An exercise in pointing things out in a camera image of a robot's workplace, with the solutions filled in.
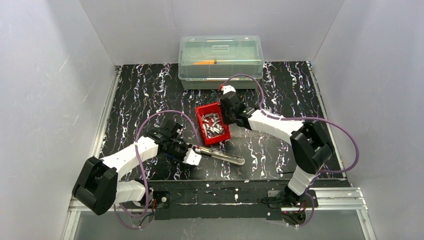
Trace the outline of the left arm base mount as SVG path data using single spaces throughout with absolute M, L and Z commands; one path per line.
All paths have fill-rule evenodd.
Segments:
M 149 201 L 148 208 L 149 209 L 167 209 L 170 206 L 171 193 L 167 190 L 149 190 Z M 139 199 L 131 200 L 132 204 L 137 206 L 138 208 L 144 208 L 146 206 L 146 194 L 143 193 Z

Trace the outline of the blue stapler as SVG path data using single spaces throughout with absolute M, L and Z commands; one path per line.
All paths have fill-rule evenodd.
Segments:
M 177 160 L 176 156 L 175 156 L 175 155 L 173 155 L 173 154 L 166 153 L 165 155 L 166 155 L 167 157 L 169 157 L 170 159 L 174 160 L 174 161 L 176 161 L 176 160 Z

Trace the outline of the black silver stapler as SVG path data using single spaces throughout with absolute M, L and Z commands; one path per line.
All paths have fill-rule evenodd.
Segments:
M 221 152 L 204 146 L 196 146 L 194 150 L 201 155 L 210 156 L 237 166 L 243 166 L 246 162 L 242 156 Z

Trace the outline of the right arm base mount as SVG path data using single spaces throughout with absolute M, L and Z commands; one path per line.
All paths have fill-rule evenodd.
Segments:
M 316 192 L 310 189 L 307 194 L 302 193 L 299 196 L 291 190 L 269 190 L 258 202 L 270 208 L 293 208 L 295 212 L 304 212 L 307 208 L 319 206 Z

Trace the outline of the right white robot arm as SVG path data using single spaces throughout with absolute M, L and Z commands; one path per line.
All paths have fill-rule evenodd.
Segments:
M 285 188 L 287 196 L 302 196 L 334 153 L 331 140 L 317 120 L 283 120 L 262 113 L 244 103 L 233 90 L 223 92 L 219 107 L 225 124 L 263 132 L 290 144 L 296 168 Z

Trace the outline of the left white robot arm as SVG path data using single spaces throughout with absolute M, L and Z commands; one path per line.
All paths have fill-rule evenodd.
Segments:
M 183 127 L 167 121 L 162 127 L 144 133 L 130 146 L 104 158 L 88 158 L 74 184 L 72 196 L 96 215 L 102 215 L 113 205 L 139 202 L 147 197 L 147 187 L 137 181 L 121 178 L 160 154 L 176 162 L 198 166 L 201 160 L 199 148 L 181 138 Z

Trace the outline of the red plastic bin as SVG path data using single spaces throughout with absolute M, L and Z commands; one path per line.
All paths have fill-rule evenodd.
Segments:
M 196 107 L 196 116 L 205 145 L 213 145 L 231 138 L 230 129 L 224 123 L 219 102 Z

